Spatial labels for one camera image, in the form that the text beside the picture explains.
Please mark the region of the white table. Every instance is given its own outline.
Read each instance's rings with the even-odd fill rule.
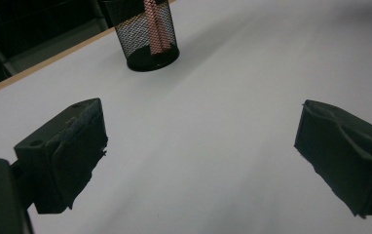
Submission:
[[[38,234],[371,233],[293,147],[302,103],[372,123],[372,0],[178,0],[172,65],[136,73],[116,34],[0,91],[0,158],[99,97],[108,155]]]

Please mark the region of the black mesh pen holder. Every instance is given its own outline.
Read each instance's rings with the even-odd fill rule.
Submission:
[[[128,67],[151,71],[179,57],[168,0],[98,0],[109,27],[114,26]]]

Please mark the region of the pen holder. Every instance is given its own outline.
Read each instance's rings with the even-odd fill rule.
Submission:
[[[134,71],[165,67],[179,57],[168,0],[98,0]]]

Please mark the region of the black object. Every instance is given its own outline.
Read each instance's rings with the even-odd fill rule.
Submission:
[[[109,27],[114,27],[128,67],[151,71],[179,57],[168,0],[98,0]]]
[[[26,213],[32,203],[39,214],[71,209],[105,155],[107,140],[95,98],[69,106],[16,145],[13,165],[0,159],[0,233],[32,233]]]
[[[372,215],[371,124],[336,106],[307,100],[295,147],[354,215]]]

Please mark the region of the screw hole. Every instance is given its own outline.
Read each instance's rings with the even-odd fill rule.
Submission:
[[[40,145],[43,143],[43,140],[41,139],[37,139],[37,140],[34,140],[30,143],[31,146],[37,146],[37,145]]]

